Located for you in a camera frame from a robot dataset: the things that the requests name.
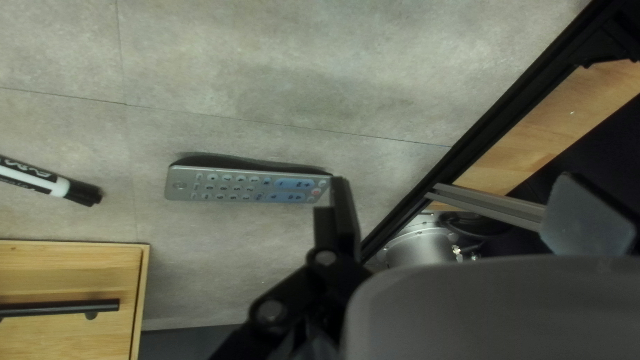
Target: screw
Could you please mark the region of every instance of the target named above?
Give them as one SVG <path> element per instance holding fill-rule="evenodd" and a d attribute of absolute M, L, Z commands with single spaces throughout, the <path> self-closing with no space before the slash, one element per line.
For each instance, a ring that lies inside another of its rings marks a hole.
<path fill-rule="evenodd" d="M 258 320 L 266 323 L 275 322 L 285 313 L 284 304 L 277 300 L 267 300 L 260 304 L 257 311 Z"/>
<path fill-rule="evenodd" d="M 316 254 L 316 263 L 329 266 L 335 262 L 338 257 L 333 251 L 322 250 Z"/>

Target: wooden surface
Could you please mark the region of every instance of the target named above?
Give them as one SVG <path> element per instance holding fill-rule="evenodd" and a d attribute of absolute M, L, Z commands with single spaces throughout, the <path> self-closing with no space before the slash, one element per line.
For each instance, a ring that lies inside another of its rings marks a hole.
<path fill-rule="evenodd" d="M 5 318 L 0 359 L 137 358 L 148 245 L 0 240 L 0 303 L 120 299 L 120 310 Z"/>
<path fill-rule="evenodd" d="M 640 63 L 580 67 L 453 183 L 505 195 L 638 93 Z"/>

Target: black metal frame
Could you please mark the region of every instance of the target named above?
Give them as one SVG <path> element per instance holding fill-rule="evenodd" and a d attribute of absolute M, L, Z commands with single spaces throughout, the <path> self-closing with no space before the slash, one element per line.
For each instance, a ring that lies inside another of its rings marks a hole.
<path fill-rule="evenodd" d="M 362 262 L 431 202 L 434 185 L 455 181 L 577 67 L 622 59 L 640 59 L 640 1 L 594 0 L 371 231 Z"/>

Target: metal cylinder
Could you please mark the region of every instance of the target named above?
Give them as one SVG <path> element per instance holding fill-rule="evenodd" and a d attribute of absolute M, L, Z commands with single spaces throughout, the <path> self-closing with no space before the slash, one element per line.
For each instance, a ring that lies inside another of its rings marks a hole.
<path fill-rule="evenodd" d="M 377 257 L 390 268 L 455 261 L 451 245 L 458 236 L 443 227 L 412 231 L 391 240 Z"/>

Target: floor tile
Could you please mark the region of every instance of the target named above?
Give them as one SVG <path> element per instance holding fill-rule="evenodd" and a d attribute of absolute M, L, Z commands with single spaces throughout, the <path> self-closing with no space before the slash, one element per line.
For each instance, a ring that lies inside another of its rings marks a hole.
<path fill-rule="evenodd" d="M 91 208 L 0 183 L 0 238 L 135 241 L 124 105 L 0 89 L 0 156 L 102 188 Z"/>
<path fill-rule="evenodd" d="M 169 201 L 169 164 L 190 152 L 326 168 L 351 182 L 368 233 L 448 148 L 128 107 L 138 234 L 152 244 L 145 328 L 242 322 L 303 262 L 312 206 Z M 327 205 L 327 198 L 321 204 Z"/>
<path fill-rule="evenodd" d="M 127 103 L 452 145 L 585 0 L 120 0 Z"/>
<path fill-rule="evenodd" d="M 123 101 L 115 0 L 3 0 L 0 34 L 0 87 Z"/>

